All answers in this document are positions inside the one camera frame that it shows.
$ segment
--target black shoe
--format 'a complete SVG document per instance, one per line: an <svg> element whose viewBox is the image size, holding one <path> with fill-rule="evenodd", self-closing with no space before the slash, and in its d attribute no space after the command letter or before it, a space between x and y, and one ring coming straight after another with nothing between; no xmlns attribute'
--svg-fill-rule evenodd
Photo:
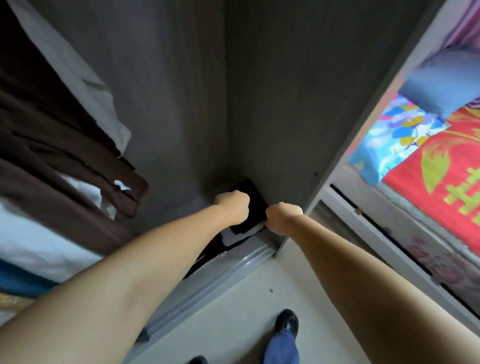
<svg viewBox="0 0 480 364"><path fill-rule="evenodd" d="M204 356L195 356L188 364L208 364Z"/></svg>
<svg viewBox="0 0 480 364"><path fill-rule="evenodd" d="M299 333L299 319L292 310L285 309L276 317L275 333L283 329L290 331L294 338Z"/></svg>

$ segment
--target red blanket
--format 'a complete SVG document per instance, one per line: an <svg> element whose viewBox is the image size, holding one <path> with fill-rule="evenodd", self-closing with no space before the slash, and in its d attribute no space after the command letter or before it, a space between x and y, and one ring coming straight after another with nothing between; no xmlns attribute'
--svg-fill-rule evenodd
<svg viewBox="0 0 480 364"><path fill-rule="evenodd" d="M383 182L480 255L480 110L448 121Z"/></svg>

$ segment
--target white floor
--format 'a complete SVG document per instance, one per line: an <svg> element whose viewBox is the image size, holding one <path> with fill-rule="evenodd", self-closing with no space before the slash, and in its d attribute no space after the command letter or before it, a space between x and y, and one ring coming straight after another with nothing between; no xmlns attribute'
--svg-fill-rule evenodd
<svg viewBox="0 0 480 364"><path fill-rule="evenodd" d="M295 243L187 319L133 364L185 364L204 355L210 364L260 363L276 315L299 317L300 362L368 363Z"/></svg>

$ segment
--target hand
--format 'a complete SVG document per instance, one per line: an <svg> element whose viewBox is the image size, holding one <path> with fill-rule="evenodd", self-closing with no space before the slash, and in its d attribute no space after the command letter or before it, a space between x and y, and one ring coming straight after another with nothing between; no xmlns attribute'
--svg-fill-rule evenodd
<svg viewBox="0 0 480 364"><path fill-rule="evenodd" d="M215 197L214 204L225 209L228 226L238 225L248 217L250 197L240 191L225 192Z"/></svg>
<svg viewBox="0 0 480 364"><path fill-rule="evenodd" d="M295 216L302 216L303 210L297 205L279 202L271 205L266 210L267 222L266 226L271 232L277 235L288 235L288 223Z"/></svg>

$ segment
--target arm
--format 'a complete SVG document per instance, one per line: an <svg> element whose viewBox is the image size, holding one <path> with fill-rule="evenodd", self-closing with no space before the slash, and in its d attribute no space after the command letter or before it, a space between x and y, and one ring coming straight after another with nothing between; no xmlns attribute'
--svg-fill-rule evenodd
<svg viewBox="0 0 480 364"><path fill-rule="evenodd" d="M248 216L249 197L156 228L38 299L0 329L0 362L121 363L210 240Z"/></svg>
<svg viewBox="0 0 480 364"><path fill-rule="evenodd" d="M273 205L267 216L301 248L372 363L480 363L480 338L390 267L298 206Z"/></svg>

